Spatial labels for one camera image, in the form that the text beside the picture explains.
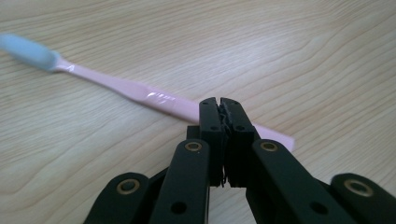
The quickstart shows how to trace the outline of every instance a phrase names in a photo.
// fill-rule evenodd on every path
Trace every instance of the round hole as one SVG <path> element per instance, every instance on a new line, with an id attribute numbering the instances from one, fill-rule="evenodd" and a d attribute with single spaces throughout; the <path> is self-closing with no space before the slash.
<path id="1" fill-rule="evenodd" d="M 241 125 L 238 125 L 238 126 L 236 126 L 235 128 L 236 128 L 236 130 L 238 130 L 238 131 L 244 131 L 244 130 L 245 130 L 245 127 L 244 127 L 244 126 L 241 126 Z"/>
<path id="2" fill-rule="evenodd" d="M 260 147 L 266 151 L 277 151 L 277 146 L 274 143 L 262 142 Z"/>
<path id="3" fill-rule="evenodd" d="M 184 146 L 184 148 L 189 151 L 198 151 L 202 148 L 202 145 L 197 142 L 189 142 Z"/>
<path id="4" fill-rule="evenodd" d="M 172 204 L 171 211 L 175 214 L 183 214 L 187 210 L 187 205 L 185 203 L 174 203 Z"/>
<path id="5" fill-rule="evenodd" d="M 371 197 L 374 194 L 372 188 L 356 179 L 346 180 L 344 182 L 344 186 L 350 191 L 363 197 Z"/>
<path id="6" fill-rule="evenodd" d="M 117 192 L 119 194 L 131 194 L 137 191 L 140 187 L 140 182 L 136 179 L 126 179 L 117 185 Z"/>
<path id="7" fill-rule="evenodd" d="M 314 210 L 314 212 L 318 214 L 326 215 L 329 213 L 327 207 L 321 203 L 312 202 L 311 204 L 309 204 L 309 206 L 312 208 L 312 210 Z"/>

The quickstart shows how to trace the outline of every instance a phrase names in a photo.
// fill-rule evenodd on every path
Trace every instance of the toothbrush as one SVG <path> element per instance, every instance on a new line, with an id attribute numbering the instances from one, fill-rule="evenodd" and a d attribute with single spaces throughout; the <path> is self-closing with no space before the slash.
<path id="1" fill-rule="evenodd" d="M 0 34 L 0 49 L 15 59 L 48 72 L 66 72 L 101 84 L 135 102 L 171 114 L 192 123 L 199 123 L 199 104 L 139 82 L 111 77 L 81 65 L 70 63 L 62 56 L 32 40 L 13 34 Z M 294 139 L 283 133 L 253 124 L 261 138 L 273 139 L 293 150 Z"/>

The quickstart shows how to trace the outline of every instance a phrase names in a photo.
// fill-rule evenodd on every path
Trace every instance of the metal screw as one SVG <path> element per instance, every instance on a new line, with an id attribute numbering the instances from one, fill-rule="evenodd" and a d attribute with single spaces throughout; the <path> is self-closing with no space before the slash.
<path id="1" fill-rule="evenodd" d="M 348 179 L 344 182 L 344 186 L 349 189 L 350 191 L 363 196 L 363 197 L 371 197 L 374 194 L 374 191 L 372 188 L 370 188 L 368 185 L 364 184 L 363 182 L 360 182 L 359 180 L 356 179 Z"/>
<path id="2" fill-rule="evenodd" d="M 202 145 L 197 142 L 189 142 L 184 146 L 184 148 L 186 148 L 188 151 L 198 151 L 202 148 Z"/>
<path id="3" fill-rule="evenodd" d="M 119 194 L 131 194 L 140 188 L 140 182 L 136 179 L 126 179 L 117 185 L 117 192 Z"/>
<path id="4" fill-rule="evenodd" d="M 277 146 L 274 143 L 262 142 L 260 147 L 266 151 L 277 151 Z"/>

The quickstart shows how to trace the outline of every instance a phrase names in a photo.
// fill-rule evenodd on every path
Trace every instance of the wooden table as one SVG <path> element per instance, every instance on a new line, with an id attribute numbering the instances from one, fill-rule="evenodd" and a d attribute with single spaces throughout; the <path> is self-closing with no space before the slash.
<path id="1" fill-rule="evenodd" d="M 394 0 L 4 0 L 0 32 L 195 102 L 235 99 L 293 136 L 314 177 L 396 195 Z M 114 176 L 167 167 L 187 125 L 0 52 L 0 222 L 81 223 Z M 243 189 L 211 190 L 209 223 L 254 222 Z"/>

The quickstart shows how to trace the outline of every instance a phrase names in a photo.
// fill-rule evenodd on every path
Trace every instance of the wood grain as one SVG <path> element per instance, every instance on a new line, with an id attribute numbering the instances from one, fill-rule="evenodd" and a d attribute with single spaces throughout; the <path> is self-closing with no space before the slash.
<path id="1" fill-rule="evenodd" d="M 394 1 L 0 2 L 0 32 L 199 102 L 225 96 L 296 139 L 316 178 L 396 195 Z M 116 175 L 169 165 L 188 123 L 0 52 L 0 222 L 81 223 Z M 212 189 L 210 223 L 254 223 Z"/>

